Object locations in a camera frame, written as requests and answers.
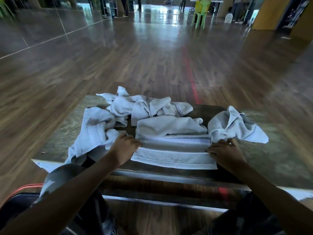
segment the green plastic chair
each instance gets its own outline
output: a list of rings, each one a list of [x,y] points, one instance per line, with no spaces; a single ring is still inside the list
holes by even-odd
[[[194,17],[193,17],[193,21],[192,21],[192,25],[194,24],[195,22],[195,19],[196,19],[196,15],[198,16],[197,18],[197,23],[196,23],[196,29],[198,28],[198,25],[199,25],[199,21],[201,19],[201,16],[202,17],[202,23],[201,23],[201,26],[202,28],[204,29],[204,24],[205,24],[205,18],[207,16],[207,12],[209,10],[209,6],[211,4],[211,0],[201,0],[199,2],[199,6],[198,8],[195,10],[195,13],[194,13]]]
[[[0,0],[0,17],[9,16],[12,18],[14,16],[13,12],[10,10],[10,8],[7,6],[4,0]]]

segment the towel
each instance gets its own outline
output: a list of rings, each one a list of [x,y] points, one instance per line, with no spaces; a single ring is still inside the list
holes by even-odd
[[[187,102],[171,102],[170,97],[162,99],[150,98],[144,95],[130,96],[124,87],[119,86],[117,94],[96,94],[106,99],[110,106],[107,110],[111,112],[116,122],[127,126],[128,116],[131,115],[131,125],[137,126],[141,119],[153,116],[170,115],[183,117],[193,110]]]
[[[268,142],[268,136],[263,130],[244,113],[239,113],[232,106],[218,113],[209,121],[208,134],[211,143],[228,138],[238,138],[249,142]]]
[[[98,146],[110,149],[120,132],[113,129],[116,120],[112,113],[99,107],[86,108],[80,133],[68,149],[65,163],[82,164],[86,153]]]
[[[205,150],[210,143],[201,118],[157,116],[138,121],[136,138],[142,146],[131,160],[177,169],[217,169]]]

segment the person's right hand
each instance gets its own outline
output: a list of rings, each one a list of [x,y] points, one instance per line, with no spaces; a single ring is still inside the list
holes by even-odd
[[[219,165],[233,174],[236,169],[247,164],[234,138],[229,138],[227,141],[221,139],[213,143],[207,152]]]
[[[140,146],[138,139],[123,132],[115,139],[108,154],[113,154],[120,166],[127,162]]]

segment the white fan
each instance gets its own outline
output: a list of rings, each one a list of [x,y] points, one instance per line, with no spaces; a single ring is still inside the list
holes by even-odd
[[[228,13],[225,17],[225,23],[231,23],[233,20],[233,14],[232,13]]]

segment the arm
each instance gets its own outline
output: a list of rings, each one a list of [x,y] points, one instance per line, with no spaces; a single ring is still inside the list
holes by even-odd
[[[139,146],[137,139],[121,134],[105,157],[10,221],[0,235],[60,234],[100,183],[128,161]]]
[[[313,211],[277,188],[247,164],[235,139],[220,140],[208,152],[216,162],[245,183],[274,214],[286,234],[312,234]]]

